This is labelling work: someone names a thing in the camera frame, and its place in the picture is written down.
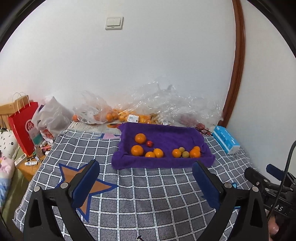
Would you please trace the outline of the right hand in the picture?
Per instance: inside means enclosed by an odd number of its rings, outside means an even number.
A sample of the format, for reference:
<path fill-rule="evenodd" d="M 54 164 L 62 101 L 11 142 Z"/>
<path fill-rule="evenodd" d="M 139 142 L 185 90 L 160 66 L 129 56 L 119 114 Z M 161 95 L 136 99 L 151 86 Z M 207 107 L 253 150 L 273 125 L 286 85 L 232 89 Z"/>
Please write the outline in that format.
<path fill-rule="evenodd" d="M 279 226 L 276 223 L 275 216 L 272 214 L 268 220 L 269 241 L 273 241 L 272 237 L 279 231 Z"/>

